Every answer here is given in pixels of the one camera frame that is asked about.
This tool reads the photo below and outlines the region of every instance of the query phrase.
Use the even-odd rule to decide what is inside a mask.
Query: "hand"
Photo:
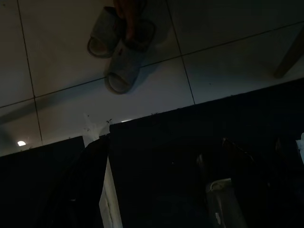
[[[138,0],[113,0],[117,15],[127,22],[126,39],[134,37],[139,20]]]

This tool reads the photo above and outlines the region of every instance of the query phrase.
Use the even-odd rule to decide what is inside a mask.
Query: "slipper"
[[[125,34],[125,22],[117,16],[114,7],[104,7],[92,29],[87,51],[94,57],[109,58],[122,34]]]
[[[133,87],[154,33],[155,25],[152,22],[140,20],[134,39],[118,43],[105,71],[105,85],[111,92],[124,94]]]

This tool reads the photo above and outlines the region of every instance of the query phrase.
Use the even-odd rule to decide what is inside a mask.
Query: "tile grout line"
[[[41,139],[41,142],[42,142],[42,134],[41,134],[41,128],[40,128],[40,121],[39,121],[39,115],[38,115],[38,110],[37,110],[37,103],[36,103],[35,91],[34,91],[34,86],[33,86],[32,73],[31,73],[30,66],[29,66],[29,55],[28,55],[27,45],[26,45],[26,42],[25,42],[25,35],[24,35],[22,17],[21,17],[21,12],[20,12],[19,0],[17,0],[17,7],[18,7],[20,24],[21,24],[22,36],[23,36],[24,49],[25,49],[25,54],[26,54],[27,63],[28,63],[28,73],[29,73],[30,82],[31,82],[31,85],[32,85],[32,92],[33,92],[33,96],[34,96],[34,103],[35,103],[35,110],[36,110],[37,122],[38,122],[38,127],[39,127],[40,139]]]
[[[181,56],[181,61],[182,61],[182,64],[183,64],[183,66],[184,66],[184,70],[185,70],[185,73],[186,73],[186,77],[187,77],[188,85],[189,85],[190,92],[191,92],[191,95],[192,95],[192,100],[193,100],[193,103],[195,104],[195,100],[194,100],[194,96],[193,96],[193,92],[192,92],[191,84],[190,84],[190,81],[189,81],[189,77],[188,77],[188,73],[187,73],[186,65],[185,65],[185,62],[184,62],[184,58],[183,58],[183,55],[182,55],[182,53],[181,53],[180,42],[179,42],[179,39],[178,39],[178,37],[177,37],[177,33],[176,33],[176,29],[175,29],[175,26],[174,26],[174,23],[173,23],[173,19],[172,19],[172,15],[171,15],[170,7],[169,7],[169,4],[168,4],[168,0],[166,0],[166,4],[167,4],[167,9],[168,9],[168,12],[169,12],[169,16],[170,16],[170,20],[171,20],[172,28],[173,28],[173,31],[174,31],[174,34],[175,34],[175,38],[176,38],[176,42],[177,42],[177,46],[179,47],[180,56]]]
[[[169,10],[169,5],[168,5],[168,3],[167,3],[167,8],[168,8],[168,11],[169,11],[169,16],[170,16],[170,18],[171,18],[171,12],[170,12],[170,10]],[[173,24],[172,18],[171,18],[171,23],[172,23],[172,26],[173,26],[173,30],[174,30],[174,32],[175,32],[175,28],[174,28],[174,24]],[[162,62],[165,62],[165,61],[168,61],[168,60],[172,60],[172,59],[175,59],[175,58],[179,58],[179,57],[191,55],[191,54],[194,54],[194,53],[197,53],[197,52],[201,52],[201,51],[205,51],[205,50],[208,50],[208,49],[211,49],[211,48],[217,48],[217,47],[220,47],[220,46],[223,46],[223,45],[227,45],[227,44],[230,44],[230,43],[238,42],[238,41],[241,41],[241,40],[244,40],[244,39],[247,39],[247,38],[252,38],[252,37],[255,37],[255,36],[262,35],[262,34],[264,34],[264,33],[272,32],[272,31],[276,31],[276,30],[280,30],[280,29],[284,29],[284,28],[287,28],[287,27],[290,27],[290,26],[293,26],[293,25],[301,24],[301,23],[304,23],[304,21],[299,21],[299,22],[296,22],[296,23],[293,23],[293,24],[284,25],[284,26],[281,26],[281,27],[278,27],[278,28],[275,28],[275,29],[272,29],[272,30],[260,32],[260,33],[254,34],[254,35],[250,35],[250,36],[247,36],[247,37],[235,39],[235,40],[228,41],[228,42],[226,42],[226,43],[222,43],[222,44],[218,44],[218,45],[214,45],[214,46],[211,46],[211,47],[202,48],[202,49],[200,49],[200,50],[192,51],[192,52],[189,52],[189,53],[186,53],[186,54],[182,54],[182,53],[181,53],[180,45],[179,45],[179,42],[178,42],[178,39],[177,39],[177,36],[176,36],[176,32],[175,32],[175,36],[176,36],[176,40],[177,40],[178,47],[179,47],[179,50],[180,50],[180,54],[179,54],[178,56],[171,57],[171,58],[168,58],[168,59],[164,59],[164,60],[161,60],[161,61],[158,61],[158,62],[155,62],[155,63],[146,64],[146,65],[144,65],[144,66],[141,66],[140,68],[148,67],[148,66],[151,66],[151,65],[154,65],[154,64],[158,64],[158,63],[162,63]],[[102,80],[102,79],[104,79],[104,78],[105,78],[105,77],[98,78],[98,79],[95,79],[95,80],[92,80],[92,81],[84,82],[84,83],[81,83],[81,84],[78,84],[78,85],[73,85],[73,86],[70,86],[70,87],[67,87],[67,88],[63,88],[63,89],[56,90],[56,91],[54,91],[54,92],[50,92],[50,93],[43,94],[43,95],[39,95],[39,96],[35,96],[35,95],[34,95],[33,98],[29,98],[29,99],[26,99],[26,100],[18,101],[18,102],[12,103],[12,104],[7,104],[7,105],[4,105],[4,106],[1,106],[0,108],[4,108],[4,107],[10,106],[10,105],[15,105],[15,104],[18,104],[18,103],[21,103],[21,102],[29,101],[29,100],[31,100],[31,99],[34,99],[34,100],[35,100],[35,98],[47,96],[47,95],[50,95],[50,94],[53,94],[53,93],[57,93],[57,92],[61,92],[61,91],[67,90],[67,89],[71,89],[71,88],[77,87],[77,86],[82,86],[82,85],[85,85],[85,84],[88,84],[88,83],[91,83],[91,82],[95,82],[95,81],[98,81],[98,80]]]

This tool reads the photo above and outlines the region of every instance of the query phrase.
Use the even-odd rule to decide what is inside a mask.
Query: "white tile floor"
[[[107,60],[86,52],[105,5],[112,0],[0,0],[0,156],[81,135],[85,115],[101,129],[304,77],[301,59],[272,78],[304,25],[303,2],[148,0],[155,39],[134,89],[111,94]]]

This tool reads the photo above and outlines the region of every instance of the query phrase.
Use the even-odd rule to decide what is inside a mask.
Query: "pair of slippers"
[[[140,2],[142,11],[145,1]],[[94,57],[112,57],[105,70],[105,85],[111,92],[124,94],[132,88],[154,33],[155,25],[141,19],[134,38],[126,40],[126,22],[117,16],[115,8],[103,8],[91,32],[87,50]]]

